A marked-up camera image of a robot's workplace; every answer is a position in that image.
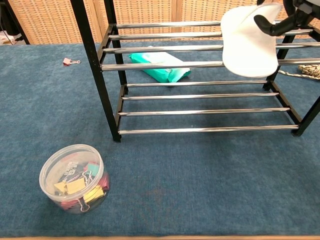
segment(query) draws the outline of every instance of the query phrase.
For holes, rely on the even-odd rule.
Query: plastic container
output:
[[[99,152],[84,144],[70,145],[43,165],[39,184],[59,207],[73,214],[97,207],[109,192],[109,175]]]

